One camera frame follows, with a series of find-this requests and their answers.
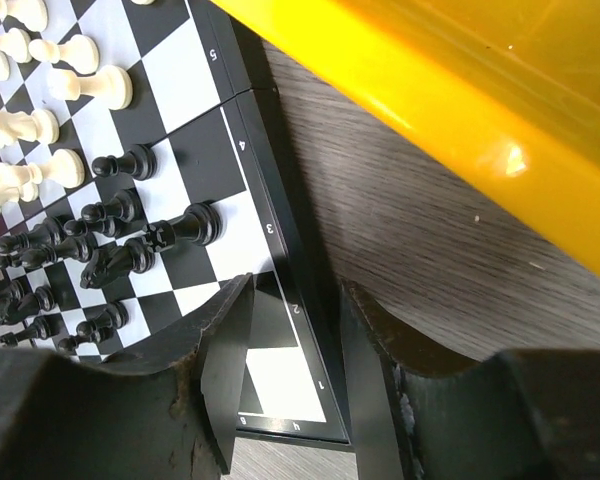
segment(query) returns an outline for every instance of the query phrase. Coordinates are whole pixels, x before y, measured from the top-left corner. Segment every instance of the black pawn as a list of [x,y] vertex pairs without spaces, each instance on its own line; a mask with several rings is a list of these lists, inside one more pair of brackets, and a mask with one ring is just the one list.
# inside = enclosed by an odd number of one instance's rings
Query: black pawn
[[184,240],[204,247],[215,241],[222,231],[222,220],[206,203],[193,204],[184,214],[169,221],[161,220],[142,227],[142,241],[152,252],[163,252]]
[[17,347],[18,343],[25,340],[46,340],[51,338],[53,332],[49,326],[49,322],[45,317],[36,317],[24,330],[20,330],[18,333],[5,333],[0,337],[0,343],[5,347]]
[[96,330],[88,337],[70,335],[58,342],[58,350],[63,353],[75,353],[77,348],[83,343],[95,343],[97,345],[112,338],[113,333],[114,330],[112,328],[103,328],[101,330]]
[[91,163],[91,168],[97,177],[126,173],[136,180],[146,180],[155,174],[157,162],[153,150],[145,145],[132,145],[121,157],[109,155],[96,158]]
[[49,287],[38,287],[34,293],[27,293],[19,302],[9,302],[0,317],[2,325],[16,325],[28,317],[48,312],[56,306],[56,302]]
[[94,332],[103,328],[119,330],[129,321],[129,314],[124,305],[118,302],[109,303],[93,320],[80,322],[76,326],[76,334],[79,337],[90,337]]
[[142,202],[134,189],[120,190],[107,203],[85,205],[80,215],[87,223],[99,222],[107,218],[117,218],[130,223],[142,217]]
[[30,232],[0,238],[0,255],[41,245],[57,245],[64,238],[65,233],[58,219],[47,217]]
[[11,301],[19,302],[24,297],[24,288],[18,280],[12,281],[4,289],[0,290],[0,303],[7,303]]
[[98,248],[98,244],[92,233],[81,237],[69,237],[54,247],[43,246],[27,250],[22,255],[22,265],[24,268],[35,269],[47,262],[56,263],[64,258],[73,258],[86,263],[91,259],[96,248]]
[[70,237],[79,237],[89,232],[101,233],[105,237],[114,238],[120,235],[122,225],[116,218],[107,218],[100,222],[87,223],[84,220],[69,220],[64,224],[64,231]]

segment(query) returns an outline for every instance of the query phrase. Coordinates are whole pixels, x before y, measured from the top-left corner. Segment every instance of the chessboard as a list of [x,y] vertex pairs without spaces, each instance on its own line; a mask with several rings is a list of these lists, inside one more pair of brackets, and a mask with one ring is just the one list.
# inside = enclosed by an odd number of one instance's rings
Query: chessboard
[[[156,255],[153,268],[131,273],[101,290],[80,288],[84,264],[66,259],[28,271],[6,269],[26,291],[50,287],[57,307],[48,313],[57,334],[34,340],[55,350],[76,325],[110,302],[120,302],[129,322],[101,344],[82,344],[74,360],[107,356],[156,333],[204,304],[235,275],[252,272],[257,291],[251,345],[237,427],[245,435],[345,445],[341,409],[346,403],[332,322],[337,290],[308,199],[299,180],[277,90],[259,39],[207,0],[46,0],[49,26],[32,39],[64,43],[81,33],[100,51],[100,65],[124,68],[133,100],[108,110],[82,96],[51,96],[47,77],[66,64],[16,64],[0,82],[0,109],[51,110],[60,124],[56,143],[19,141],[0,149],[0,162],[42,164],[57,149],[84,162],[86,180],[75,189],[45,181],[33,202],[7,203],[0,237],[31,230],[45,217],[80,218],[84,205],[107,202],[135,189],[143,214],[116,238],[96,234],[101,248],[140,235],[144,224],[169,220],[206,202],[220,213],[215,242],[187,242]],[[0,34],[17,20],[0,21]],[[90,164],[120,156],[134,144],[149,146],[158,170],[144,181],[128,175],[100,178]],[[25,321],[29,325],[32,318]]]

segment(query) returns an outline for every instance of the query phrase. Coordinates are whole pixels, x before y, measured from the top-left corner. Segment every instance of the gray wood grain surface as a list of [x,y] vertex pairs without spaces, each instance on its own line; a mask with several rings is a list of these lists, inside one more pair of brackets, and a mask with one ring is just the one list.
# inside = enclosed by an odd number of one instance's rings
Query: gray wood grain surface
[[[600,279],[268,47],[335,271],[474,358],[600,348]],[[241,441],[232,479],[354,479],[350,454]]]

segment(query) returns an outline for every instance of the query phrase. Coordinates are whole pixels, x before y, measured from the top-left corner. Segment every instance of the yellow plastic container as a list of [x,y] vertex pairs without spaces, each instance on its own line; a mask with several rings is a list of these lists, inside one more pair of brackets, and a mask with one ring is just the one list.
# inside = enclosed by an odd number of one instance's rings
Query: yellow plastic container
[[215,0],[600,275],[600,0]]

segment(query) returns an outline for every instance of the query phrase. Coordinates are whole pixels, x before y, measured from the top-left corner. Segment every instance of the black chess piece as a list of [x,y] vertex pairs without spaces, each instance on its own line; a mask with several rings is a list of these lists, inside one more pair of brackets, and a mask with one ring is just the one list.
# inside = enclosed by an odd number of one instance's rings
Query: black chess piece
[[0,238],[0,255],[11,254],[25,248],[57,245],[65,238],[62,224],[57,218],[47,217],[30,232]]
[[87,223],[82,219],[69,220],[64,224],[64,231],[70,237],[79,237],[89,232],[101,233],[105,237],[114,238],[120,235],[122,224],[117,218],[109,217],[100,222]]
[[35,292],[27,293],[22,300],[12,300],[2,312],[2,325],[16,325],[26,318],[38,315],[40,310],[48,312],[56,306],[49,287],[38,287]]
[[88,337],[70,335],[58,342],[58,351],[68,354],[76,353],[78,347],[83,343],[95,343],[97,345],[112,338],[114,332],[115,330],[113,328],[101,328],[100,330],[93,332]]
[[44,316],[36,317],[24,330],[18,333],[5,333],[0,337],[0,343],[5,347],[17,347],[18,343],[25,340],[46,340],[53,337],[56,332],[53,332],[49,322]]
[[121,157],[98,157],[91,163],[97,177],[113,177],[127,173],[136,180],[151,178],[157,169],[155,153],[146,145],[132,145]]
[[93,233],[81,237],[67,237],[60,245],[53,247],[43,246],[32,248],[22,254],[24,268],[40,268],[44,263],[56,263],[64,258],[73,258],[81,263],[91,260],[93,251],[98,248],[98,243]]
[[0,255],[0,270],[8,267],[17,268],[22,266],[22,251],[12,253],[11,255]]
[[142,227],[143,243],[152,252],[163,252],[176,242],[185,240],[204,247],[215,241],[222,232],[222,220],[218,212],[206,203],[195,203],[184,214],[160,220]]
[[129,321],[127,309],[119,302],[108,303],[105,305],[100,315],[93,320],[80,322],[76,326],[76,334],[79,337],[90,337],[96,331],[103,328],[112,328],[119,330]]
[[99,248],[80,277],[82,288],[102,288],[130,272],[144,273],[153,267],[155,256],[138,238],[130,238],[123,246]]
[[142,202],[135,189],[119,190],[106,203],[85,205],[80,215],[87,223],[99,222],[111,217],[130,223],[142,217]]
[[24,297],[24,288],[18,280],[13,280],[4,289],[0,290],[0,303],[7,303],[13,300],[20,301]]

